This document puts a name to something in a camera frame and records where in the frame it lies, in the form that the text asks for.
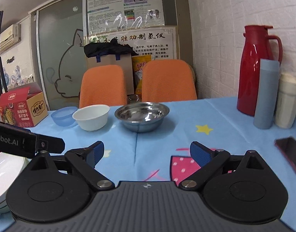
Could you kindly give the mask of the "blue plastic bowl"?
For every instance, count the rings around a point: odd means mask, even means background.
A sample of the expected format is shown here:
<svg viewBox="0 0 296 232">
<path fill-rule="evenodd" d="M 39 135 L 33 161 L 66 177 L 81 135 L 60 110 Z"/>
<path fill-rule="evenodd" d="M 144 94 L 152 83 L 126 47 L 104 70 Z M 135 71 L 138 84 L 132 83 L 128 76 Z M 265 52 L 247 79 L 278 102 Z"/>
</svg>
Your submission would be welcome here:
<svg viewBox="0 0 296 232">
<path fill-rule="evenodd" d="M 51 118 L 60 127 L 68 127 L 75 123 L 72 115 L 78 110 L 75 106 L 68 106 L 54 111 Z"/>
</svg>

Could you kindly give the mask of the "white floral plate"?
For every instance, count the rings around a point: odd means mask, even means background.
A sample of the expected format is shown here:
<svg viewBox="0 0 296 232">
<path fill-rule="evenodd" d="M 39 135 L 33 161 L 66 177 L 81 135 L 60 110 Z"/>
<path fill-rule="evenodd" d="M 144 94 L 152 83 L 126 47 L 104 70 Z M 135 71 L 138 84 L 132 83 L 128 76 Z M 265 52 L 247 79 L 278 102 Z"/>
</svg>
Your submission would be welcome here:
<svg viewBox="0 0 296 232">
<path fill-rule="evenodd" d="M 0 203 L 6 200 L 9 187 L 27 166 L 28 160 L 0 152 Z"/>
</svg>

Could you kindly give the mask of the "white ceramic bowl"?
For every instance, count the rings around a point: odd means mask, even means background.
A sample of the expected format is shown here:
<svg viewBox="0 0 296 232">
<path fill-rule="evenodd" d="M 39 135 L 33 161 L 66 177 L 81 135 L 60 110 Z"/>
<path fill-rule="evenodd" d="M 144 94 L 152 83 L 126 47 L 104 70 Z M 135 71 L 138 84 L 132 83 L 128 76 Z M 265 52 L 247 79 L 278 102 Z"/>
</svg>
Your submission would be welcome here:
<svg viewBox="0 0 296 232">
<path fill-rule="evenodd" d="M 106 125 L 109 111 L 107 105 L 91 105 L 78 109 L 72 118 L 84 131 L 97 131 Z"/>
</svg>

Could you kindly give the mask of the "stainless steel bowl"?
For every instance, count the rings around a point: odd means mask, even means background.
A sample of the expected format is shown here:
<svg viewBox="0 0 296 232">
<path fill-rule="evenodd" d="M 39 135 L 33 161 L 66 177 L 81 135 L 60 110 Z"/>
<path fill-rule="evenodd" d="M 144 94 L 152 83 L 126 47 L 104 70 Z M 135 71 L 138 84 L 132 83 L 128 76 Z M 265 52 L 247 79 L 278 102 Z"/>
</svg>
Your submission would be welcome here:
<svg viewBox="0 0 296 232">
<path fill-rule="evenodd" d="M 126 129 L 145 133 L 157 129 L 169 111 L 161 103 L 136 102 L 118 108 L 114 115 Z"/>
</svg>

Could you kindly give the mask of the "blue cartoon tablecloth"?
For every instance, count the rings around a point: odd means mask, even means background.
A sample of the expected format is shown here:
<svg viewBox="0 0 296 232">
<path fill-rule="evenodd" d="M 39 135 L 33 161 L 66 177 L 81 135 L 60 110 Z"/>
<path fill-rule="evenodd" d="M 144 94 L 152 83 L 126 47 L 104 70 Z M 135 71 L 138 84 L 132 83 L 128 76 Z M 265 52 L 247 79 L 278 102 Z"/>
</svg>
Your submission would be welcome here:
<svg viewBox="0 0 296 232">
<path fill-rule="evenodd" d="M 152 132 L 127 130 L 109 112 L 98 131 L 56 127 L 46 118 L 30 132 L 62 138 L 61 154 L 36 151 L 7 190 L 10 218 L 0 231 L 296 231 L 296 173 L 275 140 L 296 136 L 267 130 L 239 112 L 234 98 L 168 103 Z M 95 170 L 114 183 L 94 189 L 72 172 L 65 153 L 102 141 Z M 197 141 L 224 149 L 229 160 L 205 185 L 179 183 L 200 169 Z"/>
</svg>

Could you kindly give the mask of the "grey blue tumbler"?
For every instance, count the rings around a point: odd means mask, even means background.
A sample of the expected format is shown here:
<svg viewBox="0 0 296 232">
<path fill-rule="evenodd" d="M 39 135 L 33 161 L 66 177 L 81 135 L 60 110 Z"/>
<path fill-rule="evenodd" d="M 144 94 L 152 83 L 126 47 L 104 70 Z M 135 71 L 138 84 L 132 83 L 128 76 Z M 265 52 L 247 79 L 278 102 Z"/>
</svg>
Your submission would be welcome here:
<svg viewBox="0 0 296 232">
<path fill-rule="evenodd" d="M 276 60 L 260 59 L 258 97 L 253 124 L 258 129 L 272 126 L 278 94 L 280 63 Z"/>
</svg>

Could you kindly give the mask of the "left orange chair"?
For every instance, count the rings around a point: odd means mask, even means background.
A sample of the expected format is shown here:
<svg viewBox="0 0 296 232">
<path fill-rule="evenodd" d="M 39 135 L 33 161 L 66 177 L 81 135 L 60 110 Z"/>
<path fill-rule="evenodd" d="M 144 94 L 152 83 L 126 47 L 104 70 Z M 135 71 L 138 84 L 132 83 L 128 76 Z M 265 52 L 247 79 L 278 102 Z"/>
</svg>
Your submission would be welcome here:
<svg viewBox="0 0 296 232">
<path fill-rule="evenodd" d="M 104 104 L 127 104 L 124 73 L 118 65 L 106 65 L 88 69 L 82 78 L 79 107 Z"/>
</svg>

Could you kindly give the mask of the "orange chair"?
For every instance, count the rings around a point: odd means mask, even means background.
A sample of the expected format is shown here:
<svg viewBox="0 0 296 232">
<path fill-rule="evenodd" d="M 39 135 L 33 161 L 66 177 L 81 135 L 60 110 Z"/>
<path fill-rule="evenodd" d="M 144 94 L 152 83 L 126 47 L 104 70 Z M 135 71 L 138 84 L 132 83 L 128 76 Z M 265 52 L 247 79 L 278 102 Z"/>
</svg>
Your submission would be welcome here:
<svg viewBox="0 0 296 232">
<path fill-rule="evenodd" d="M 118 65 L 106 65 L 88 69 L 82 78 L 79 107 L 104 104 L 127 104 L 124 73 Z"/>
<path fill-rule="evenodd" d="M 142 73 L 142 101 L 174 102 L 196 100 L 192 68 L 183 60 L 153 60 Z"/>
</svg>

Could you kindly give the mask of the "right orange chair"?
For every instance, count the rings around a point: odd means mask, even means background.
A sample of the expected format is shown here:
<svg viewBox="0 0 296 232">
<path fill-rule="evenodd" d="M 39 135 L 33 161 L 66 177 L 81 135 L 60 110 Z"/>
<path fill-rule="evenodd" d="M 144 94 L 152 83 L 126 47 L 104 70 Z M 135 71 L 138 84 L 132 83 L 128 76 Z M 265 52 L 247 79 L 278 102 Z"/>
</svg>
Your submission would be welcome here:
<svg viewBox="0 0 296 232">
<path fill-rule="evenodd" d="M 174 102 L 196 100 L 192 68 L 183 60 L 153 60 L 142 73 L 142 101 Z"/>
</svg>

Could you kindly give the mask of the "brown cardboard box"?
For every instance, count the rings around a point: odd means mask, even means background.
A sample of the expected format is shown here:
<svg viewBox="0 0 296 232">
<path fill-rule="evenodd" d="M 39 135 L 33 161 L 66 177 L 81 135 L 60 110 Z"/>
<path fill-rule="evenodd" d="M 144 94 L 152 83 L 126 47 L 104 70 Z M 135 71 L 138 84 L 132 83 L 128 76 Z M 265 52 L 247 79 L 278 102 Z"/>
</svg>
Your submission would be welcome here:
<svg viewBox="0 0 296 232">
<path fill-rule="evenodd" d="M 102 55 L 100 57 L 91 57 L 87 59 L 87 68 L 93 68 L 106 65 L 118 65 L 122 68 L 125 78 L 127 95 L 134 94 L 134 80 L 132 57 L 130 54 L 125 55 Z"/>
</svg>

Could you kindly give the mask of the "cream white cup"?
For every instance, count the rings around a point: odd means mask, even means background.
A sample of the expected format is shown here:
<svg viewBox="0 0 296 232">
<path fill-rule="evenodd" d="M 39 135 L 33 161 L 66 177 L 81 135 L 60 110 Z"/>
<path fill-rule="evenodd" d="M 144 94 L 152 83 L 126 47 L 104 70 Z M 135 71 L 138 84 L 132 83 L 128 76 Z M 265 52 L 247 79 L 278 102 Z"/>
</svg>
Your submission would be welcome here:
<svg viewBox="0 0 296 232">
<path fill-rule="evenodd" d="M 282 73 L 279 79 L 275 124 L 280 128 L 291 128 L 295 117 L 296 77 L 290 73 Z"/>
</svg>

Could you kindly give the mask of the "yellow snack bag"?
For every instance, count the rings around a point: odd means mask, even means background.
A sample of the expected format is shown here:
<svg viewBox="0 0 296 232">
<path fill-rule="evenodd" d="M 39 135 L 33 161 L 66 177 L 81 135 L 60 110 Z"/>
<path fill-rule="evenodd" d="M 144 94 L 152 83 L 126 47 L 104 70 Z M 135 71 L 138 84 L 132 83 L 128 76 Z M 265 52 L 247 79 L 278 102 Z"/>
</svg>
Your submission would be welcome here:
<svg viewBox="0 0 296 232">
<path fill-rule="evenodd" d="M 151 55 L 137 55 L 132 57 L 132 69 L 135 78 L 135 94 L 142 98 L 142 73 L 145 65 L 152 60 Z"/>
</svg>

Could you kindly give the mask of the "black cloth on box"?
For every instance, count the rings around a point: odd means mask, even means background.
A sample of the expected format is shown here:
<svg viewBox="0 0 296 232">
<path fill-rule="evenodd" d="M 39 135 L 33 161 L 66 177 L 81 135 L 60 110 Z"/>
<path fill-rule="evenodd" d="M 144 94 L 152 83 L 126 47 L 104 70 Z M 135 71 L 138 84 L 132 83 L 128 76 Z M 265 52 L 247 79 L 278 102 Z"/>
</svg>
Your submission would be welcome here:
<svg viewBox="0 0 296 232">
<path fill-rule="evenodd" d="M 116 39 L 107 43 L 89 43 L 83 47 L 87 58 L 101 57 L 103 55 L 138 55 L 128 44 L 120 44 Z"/>
</svg>

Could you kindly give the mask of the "chinese text poster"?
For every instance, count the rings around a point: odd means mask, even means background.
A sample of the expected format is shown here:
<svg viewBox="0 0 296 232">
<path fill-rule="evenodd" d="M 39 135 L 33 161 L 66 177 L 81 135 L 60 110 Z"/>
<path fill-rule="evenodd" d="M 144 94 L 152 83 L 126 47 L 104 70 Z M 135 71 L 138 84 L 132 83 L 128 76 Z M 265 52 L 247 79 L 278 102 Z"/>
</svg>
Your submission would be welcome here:
<svg viewBox="0 0 296 232">
<path fill-rule="evenodd" d="M 86 43 L 108 43 L 112 39 L 119 44 L 128 44 L 138 55 L 151 55 L 153 60 L 180 58 L 177 26 L 104 32 L 88 36 Z"/>
</svg>

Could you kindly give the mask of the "green information poster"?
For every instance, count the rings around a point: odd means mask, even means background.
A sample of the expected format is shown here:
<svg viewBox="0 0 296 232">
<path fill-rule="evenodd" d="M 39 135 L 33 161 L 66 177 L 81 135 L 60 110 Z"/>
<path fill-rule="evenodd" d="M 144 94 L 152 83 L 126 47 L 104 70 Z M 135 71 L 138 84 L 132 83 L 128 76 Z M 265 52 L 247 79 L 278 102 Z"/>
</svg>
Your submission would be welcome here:
<svg viewBox="0 0 296 232">
<path fill-rule="evenodd" d="M 165 25 L 162 0 L 86 0 L 87 35 Z"/>
</svg>

